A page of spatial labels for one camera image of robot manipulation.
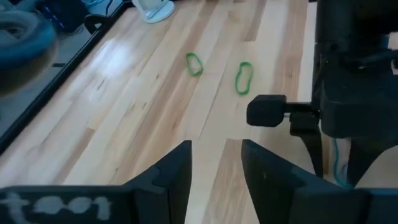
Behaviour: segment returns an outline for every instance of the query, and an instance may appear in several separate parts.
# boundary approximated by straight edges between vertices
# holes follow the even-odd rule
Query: rubber band
[[[248,80],[248,82],[246,83],[246,90],[240,91],[240,90],[239,90],[239,87],[238,87],[238,83],[239,83],[239,80],[241,79],[242,68],[245,67],[245,66],[250,67],[249,80]],[[244,95],[247,95],[247,94],[250,92],[250,84],[251,84],[251,80],[252,80],[252,78],[253,78],[253,72],[254,72],[253,70],[254,70],[254,69],[253,69],[253,65],[251,65],[250,62],[242,62],[242,63],[240,64],[240,66],[239,66],[239,72],[236,74],[236,77],[235,77],[235,90],[236,90],[236,92],[237,92],[239,95],[244,96]]]
[[[197,72],[193,71],[193,68],[191,67],[190,62],[189,62],[190,57],[194,57],[196,59],[196,61],[198,62],[199,66],[200,66],[199,71],[197,71]],[[190,72],[190,74],[193,77],[198,77],[203,73],[203,64],[201,63],[199,57],[193,52],[189,52],[185,55],[185,65],[187,66],[188,71]]]

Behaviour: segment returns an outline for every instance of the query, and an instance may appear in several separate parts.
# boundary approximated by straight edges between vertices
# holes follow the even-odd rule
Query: hardwood floor
[[[310,100],[315,16],[307,0],[184,0],[156,24],[129,9],[0,157],[0,186],[122,184],[191,139],[186,223],[258,223],[240,140],[230,139],[252,139],[313,172],[288,121],[248,126],[246,106],[268,93]],[[191,51],[200,77],[185,68]],[[254,78],[239,96],[244,60]]]

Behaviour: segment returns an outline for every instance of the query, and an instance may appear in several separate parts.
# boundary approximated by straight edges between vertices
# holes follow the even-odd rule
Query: black cable
[[[108,5],[106,6],[106,10],[105,10],[105,16],[108,15],[108,11],[109,11],[109,7],[111,7],[113,0],[110,0]]]

